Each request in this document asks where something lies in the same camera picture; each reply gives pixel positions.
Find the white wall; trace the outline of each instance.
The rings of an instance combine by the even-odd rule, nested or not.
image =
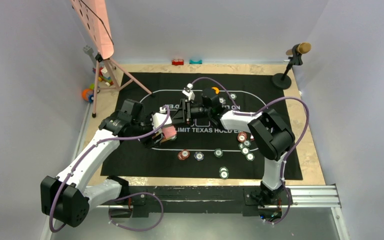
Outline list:
[[[331,0],[295,68],[353,240],[384,239],[384,1]]]
[[[92,81],[70,5],[0,1],[0,240],[37,240],[40,183],[70,162]]]
[[[328,0],[106,0],[122,63],[262,63],[287,59]]]

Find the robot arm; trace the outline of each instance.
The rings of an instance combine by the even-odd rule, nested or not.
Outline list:
[[[117,176],[109,176],[99,185],[86,186],[104,160],[122,143],[121,140],[102,140],[149,133],[160,126],[167,117],[163,113],[151,113],[145,117],[146,120],[138,121],[141,110],[141,103],[129,99],[124,101],[120,111],[114,112],[102,121],[90,143],[66,169],[55,178],[46,176],[43,179],[40,194],[44,214],[50,215],[57,190],[68,175],[70,178],[57,199],[53,217],[71,227],[81,224],[90,209],[130,194],[129,183]],[[162,129],[142,138],[141,142],[147,146],[154,146],[175,136],[176,130],[168,118]]]
[[[195,101],[190,83],[183,90],[186,99],[180,101],[180,108],[172,117],[175,126],[190,125],[193,119],[208,118],[212,125],[221,130],[238,130],[251,133],[259,151],[264,156],[264,175],[261,188],[270,202],[282,191],[281,176],[285,171],[282,162],[294,145],[295,136],[291,128],[274,110],[258,114],[253,112],[227,111],[212,88],[204,89],[201,101]]]

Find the white poker chip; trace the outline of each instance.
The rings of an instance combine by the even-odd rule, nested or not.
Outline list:
[[[247,159],[248,161],[253,161],[255,158],[256,158],[256,157],[255,157],[254,154],[252,154],[252,153],[248,153],[248,154],[246,155],[246,159]]]
[[[243,155],[247,155],[250,152],[250,149],[247,148],[247,147],[244,147],[244,148],[242,148],[241,152],[242,152]]]
[[[228,170],[227,167],[222,166],[222,167],[220,167],[220,169],[218,170],[218,172],[219,172],[219,173],[221,173],[221,172],[229,172],[229,170]]]
[[[200,151],[195,152],[195,154],[193,156],[198,161],[204,160],[204,154],[202,152],[200,152]]]
[[[245,145],[245,147],[249,147],[249,146],[251,146],[251,142],[249,140],[245,140],[243,142],[243,145]]]
[[[227,172],[227,171],[220,172],[220,178],[228,179],[228,177],[229,177],[229,172]]]
[[[217,158],[221,158],[221,157],[223,157],[223,150],[221,150],[220,148],[217,148],[217,149],[214,151],[214,155],[215,155]]]

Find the black cable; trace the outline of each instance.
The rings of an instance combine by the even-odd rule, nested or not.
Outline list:
[[[106,34],[108,35],[109,39],[111,40],[112,45],[114,46],[113,39],[111,38],[110,33],[108,32],[107,27],[104,24],[104,21],[102,21],[102,19],[83,0],[79,0],[79,1],[82,2],[93,13],[93,15],[95,15],[99,19],[99,21],[102,23],[103,28],[106,31]]]

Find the microphone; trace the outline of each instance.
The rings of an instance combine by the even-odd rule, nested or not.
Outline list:
[[[292,49],[289,49],[286,51],[286,55],[290,56],[290,55],[293,55],[293,52],[292,52]],[[296,48],[296,53],[297,54],[306,54],[308,52],[310,52],[311,50],[311,44],[309,42],[302,42],[300,44],[298,44],[298,47]]]

